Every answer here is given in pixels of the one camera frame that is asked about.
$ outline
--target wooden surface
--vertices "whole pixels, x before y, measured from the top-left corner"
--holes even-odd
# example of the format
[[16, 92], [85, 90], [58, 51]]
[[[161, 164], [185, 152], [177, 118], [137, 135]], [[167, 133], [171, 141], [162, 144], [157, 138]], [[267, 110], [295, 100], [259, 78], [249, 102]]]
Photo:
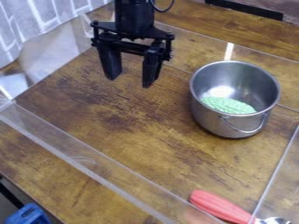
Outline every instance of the wooden surface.
[[[210, 15], [206, 23], [195, 16], [199, 9], [199, 15]], [[281, 56], [286, 53], [291, 58], [298, 57], [297, 51], [289, 51], [298, 43], [287, 43], [285, 39], [265, 45], [274, 35], [269, 29], [265, 29], [266, 34], [257, 29], [245, 32], [234, 25], [225, 29], [221, 19], [214, 17], [218, 11], [221, 9], [198, 6], [194, 2], [178, 1], [169, 16], [158, 18], [194, 32], [202, 30], [211, 36], [222, 34], [223, 39], [237, 40], [245, 46], [263, 46]], [[226, 23], [237, 23], [243, 18], [237, 19], [226, 13], [225, 10], [221, 14]], [[251, 21], [242, 21], [250, 30]], [[262, 21], [265, 27], [273, 24], [261, 19], [258, 25]], [[295, 131], [299, 114], [275, 107], [266, 129], [243, 140], [223, 139], [207, 133], [193, 120], [189, 79], [198, 66], [223, 58], [226, 43], [190, 38], [191, 34], [185, 31], [178, 33], [177, 58], [163, 67], [162, 77], [150, 89], [141, 88], [141, 58], [125, 56], [125, 74], [111, 82], [105, 78], [97, 50], [91, 49], [16, 100], [38, 116], [185, 199], [201, 188], [227, 197], [253, 212]], [[281, 102], [298, 109], [293, 94], [298, 91], [298, 65], [283, 60], [278, 62], [243, 48], [237, 49], [234, 57], [269, 68], [275, 65], [273, 69], [283, 86]], [[155, 223], [153, 217], [6, 124], [2, 123], [0, 129], [2, 174], [66, 223]]]

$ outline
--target red handle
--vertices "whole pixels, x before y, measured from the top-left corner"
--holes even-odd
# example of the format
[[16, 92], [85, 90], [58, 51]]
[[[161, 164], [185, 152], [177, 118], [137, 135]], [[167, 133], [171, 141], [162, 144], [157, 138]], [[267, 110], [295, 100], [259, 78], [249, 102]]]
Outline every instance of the red handle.
[[249, 224], [251, 214], [213, 193], [197, 190], [191, 193], [190, 201], [201, 210], [225, 221]]

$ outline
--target green sponge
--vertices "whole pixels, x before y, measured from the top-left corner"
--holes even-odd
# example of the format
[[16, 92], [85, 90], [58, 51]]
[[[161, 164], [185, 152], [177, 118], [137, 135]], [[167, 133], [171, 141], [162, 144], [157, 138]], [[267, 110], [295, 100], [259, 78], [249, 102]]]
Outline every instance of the green sponge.
[[245, 102], [230, 98], [205, 97], [201, 100], [207, 106], [229, 114], [250, 114], [257, 112]]

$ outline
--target metal spoon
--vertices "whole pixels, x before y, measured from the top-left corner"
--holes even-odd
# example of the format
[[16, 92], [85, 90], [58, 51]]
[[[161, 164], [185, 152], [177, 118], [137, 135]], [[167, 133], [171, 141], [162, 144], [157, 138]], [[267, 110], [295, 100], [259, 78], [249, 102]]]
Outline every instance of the metal spoon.
[[[247, 211], [210, 192], [202, 190], [194, 191], [190, 201], [202, 211], [225, 221], [231, 221], [237, 224], [249, 224], [253, 219], [253, 215]], [[291, 224], [291, 221], [278, 217], [270, 217], [265, 220], [255, 218], [253, 219], [253, 224]]]

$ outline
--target metal bowl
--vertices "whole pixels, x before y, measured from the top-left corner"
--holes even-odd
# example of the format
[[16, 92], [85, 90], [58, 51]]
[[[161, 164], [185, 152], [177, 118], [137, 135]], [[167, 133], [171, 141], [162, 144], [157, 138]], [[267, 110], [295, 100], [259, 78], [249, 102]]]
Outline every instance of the metal bowl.
[[[202, 67], [191, 78], [191, 111], [201, 126], [222, 137], [255, 135], [267, 125], [281, 97], [275, 77], [259, 66], [242, 61], [219, 61]], [[257, 113], [229, 114], [209, 107], [203, 97], [226, 97], [245, 102]]]

